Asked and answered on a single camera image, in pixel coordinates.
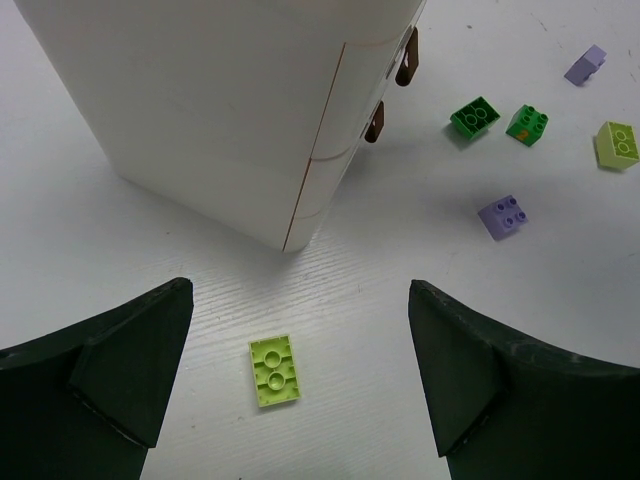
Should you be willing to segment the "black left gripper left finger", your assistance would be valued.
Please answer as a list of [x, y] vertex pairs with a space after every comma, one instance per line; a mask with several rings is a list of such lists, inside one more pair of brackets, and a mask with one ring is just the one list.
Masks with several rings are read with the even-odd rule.
[[4, 479], [137, 479], [156, 447], [193, 313], [175, 278], [1, 352]]

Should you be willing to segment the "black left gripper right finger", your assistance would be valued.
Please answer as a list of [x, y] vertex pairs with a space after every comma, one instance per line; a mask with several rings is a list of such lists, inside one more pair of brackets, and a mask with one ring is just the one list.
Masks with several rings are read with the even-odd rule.
[[408, 317], [454, 479], [635, 479], [639, 372], [542, 342], [423, 280]]

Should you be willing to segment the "lime green lego brick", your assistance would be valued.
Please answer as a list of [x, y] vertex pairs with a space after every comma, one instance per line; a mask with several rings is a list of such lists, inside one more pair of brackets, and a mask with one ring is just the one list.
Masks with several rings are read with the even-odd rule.
[[602, 168], [624, 171], [639, 163], [639, 150], [631, 125], [605, 122], [596, 137], [596, 155]]

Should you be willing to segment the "white three-drawer cabinet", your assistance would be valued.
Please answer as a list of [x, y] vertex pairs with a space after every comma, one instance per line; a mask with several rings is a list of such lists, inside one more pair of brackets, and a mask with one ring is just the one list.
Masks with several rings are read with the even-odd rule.
[[296, 252], [396, 84], [424, 3], [17, 7], [118, 175]]

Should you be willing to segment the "purple lego brick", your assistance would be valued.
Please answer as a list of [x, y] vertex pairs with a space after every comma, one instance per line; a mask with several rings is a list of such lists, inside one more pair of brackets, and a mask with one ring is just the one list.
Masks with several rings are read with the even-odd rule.
[[606, 61], [607, 53], [597, 45], [592, 45], [564, 74], [564, 78], [577, 87], [583, 86]]

